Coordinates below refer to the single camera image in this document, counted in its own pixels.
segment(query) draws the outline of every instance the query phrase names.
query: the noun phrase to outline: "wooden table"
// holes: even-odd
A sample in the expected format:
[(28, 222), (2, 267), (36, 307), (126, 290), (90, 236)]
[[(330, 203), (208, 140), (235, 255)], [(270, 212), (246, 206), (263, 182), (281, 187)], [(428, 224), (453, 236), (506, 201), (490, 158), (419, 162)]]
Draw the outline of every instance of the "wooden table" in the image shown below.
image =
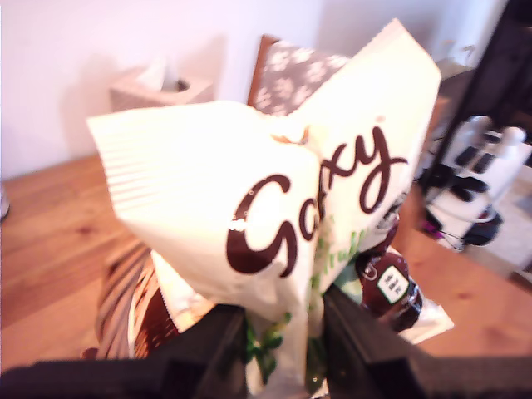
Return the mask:
[[(96, 345), (101, 266), (126, 234), (92, 156), (5, 183), (2, 369), (76, 358)], [(421, 344), (437, 356), (532, 354), (532, 295), (412, 231), (403, 250), (424, 294), (453, 330)]]

